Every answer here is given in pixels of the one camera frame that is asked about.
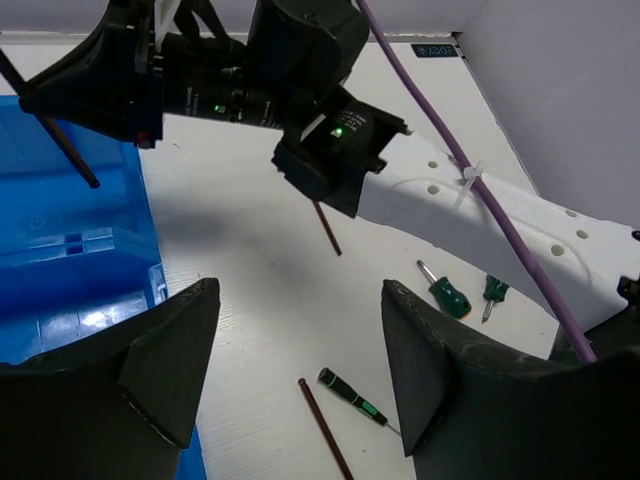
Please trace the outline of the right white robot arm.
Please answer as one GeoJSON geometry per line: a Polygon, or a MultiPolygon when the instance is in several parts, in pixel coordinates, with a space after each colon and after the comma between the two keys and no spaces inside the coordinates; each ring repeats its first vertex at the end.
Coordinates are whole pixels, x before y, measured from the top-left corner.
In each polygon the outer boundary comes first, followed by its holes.
{"type": "Polygon", "coordinates": [[[639,232],[516,188],[472,162],[386,40],[444,141],[344,86],[381,30],[363,1],[259,1],[245,42],[208,1],[111,1],[89,36],[17,91],[23,111],[152,148],[166,115],[282,132],[272,161],[306,198],[411,234],[498,277],[558,320],[578,358],[639,300],[639,232]]]}

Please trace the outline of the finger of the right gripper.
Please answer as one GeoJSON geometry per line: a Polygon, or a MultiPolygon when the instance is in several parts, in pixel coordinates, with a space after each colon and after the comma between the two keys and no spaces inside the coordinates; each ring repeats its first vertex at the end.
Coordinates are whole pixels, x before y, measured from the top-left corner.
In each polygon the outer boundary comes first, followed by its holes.
{"type": "Polygon", "coordinates": [[[140,148],[163,138],[162,58],[152,1],[110,1],[96,28],[26,83],[23,111],[65,120],[140,148]]]}

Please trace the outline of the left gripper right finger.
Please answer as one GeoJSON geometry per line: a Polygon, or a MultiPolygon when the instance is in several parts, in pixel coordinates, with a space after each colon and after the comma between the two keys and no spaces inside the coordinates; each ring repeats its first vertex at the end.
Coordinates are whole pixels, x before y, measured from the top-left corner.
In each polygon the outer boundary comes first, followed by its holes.
{"type": "Polygon", "coordinates": [[[639,309],[588,334],[598,361],[543,360],[383,284],[403,448],[420,479],[635,479],[639,309]]]}

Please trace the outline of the brown hex key front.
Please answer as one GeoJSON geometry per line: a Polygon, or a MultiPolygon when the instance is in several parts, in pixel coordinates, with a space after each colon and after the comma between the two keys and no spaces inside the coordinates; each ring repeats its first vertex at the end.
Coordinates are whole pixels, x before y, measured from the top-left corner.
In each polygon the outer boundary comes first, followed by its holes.
{"type": "Polygon", "coordinates": [[[331,455],[341,472],[342,477],[345,480],[354,480],[351,469],[349,468],[309,385],[304,378],[299,378],[297,380],[297,384],[323,436],[323,439],[326,442],[331,455]]]}

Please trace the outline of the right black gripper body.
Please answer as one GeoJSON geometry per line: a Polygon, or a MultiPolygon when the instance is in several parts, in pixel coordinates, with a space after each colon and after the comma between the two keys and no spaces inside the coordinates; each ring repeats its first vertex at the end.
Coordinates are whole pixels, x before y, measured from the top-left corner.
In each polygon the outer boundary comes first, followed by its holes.
{"type": "Polygon", "coordinates": [[[279,130],[272,161],[284,178],[356,216],[365,178],[384,169],[381,151],[405,124],[345,89],[369,36],[351,2],[260,1],[242,42],[208,1],[177,2],[173,33],[161,32],[157,2],[134,10],[148,80],[137,146],[160,140],[167,114],[279,130]]]}

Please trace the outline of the brown hex key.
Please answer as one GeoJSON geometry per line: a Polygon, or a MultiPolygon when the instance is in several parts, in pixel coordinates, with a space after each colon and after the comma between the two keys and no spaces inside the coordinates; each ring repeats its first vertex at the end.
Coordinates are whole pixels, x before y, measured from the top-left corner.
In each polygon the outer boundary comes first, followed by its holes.
{"type": "Polygon", "coordinates": [[[342,477],[345,480],[354,480],[351,469],[349,468],[309,385],[304,378],[299,378],[297,380],[297,384],[323,436],[323,439],[326,442],[331,455],[341,472],[342,477]]]}
{"type": "Polygon", "coordinates": [[[342,250],[340,248],[340,245],[337,241],[337,238],[328,222],[328,219],[324,213],[324,211],[322,210],[322,207],[320,205],[320,203],[318,201],[313,201],[312,202],[313,207],[315,209],[315,212],[321,222],[321,225],[324,229],[324,232],[326,233],[328,240],[331,244],[332,249],[334,250],[335,254],[337,256],[341,256],[342,255],[342,250]]]}
{"type": "MultiPolygon", "coordinates": [[[[4,51],[0,53],[0,60],[2,77],[13,88],[16,94],[21,97],[26,90],[26,81],[4,51]]],[[[53,119],[41,115],[36,115],[35,118],[87,185],[91,189],[99,188],[100,182],[98,178],[58,124],[53,119]]]]}

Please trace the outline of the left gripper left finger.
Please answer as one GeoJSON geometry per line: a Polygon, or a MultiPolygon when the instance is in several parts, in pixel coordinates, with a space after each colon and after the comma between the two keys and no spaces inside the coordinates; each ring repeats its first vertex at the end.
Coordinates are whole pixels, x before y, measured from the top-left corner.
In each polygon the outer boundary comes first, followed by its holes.
{"type": "Polygon", "coordinates": [[[203,278],[82,340],[2,363],[2,478],[175,478],[219,311],[219,281],[203,278]]]}

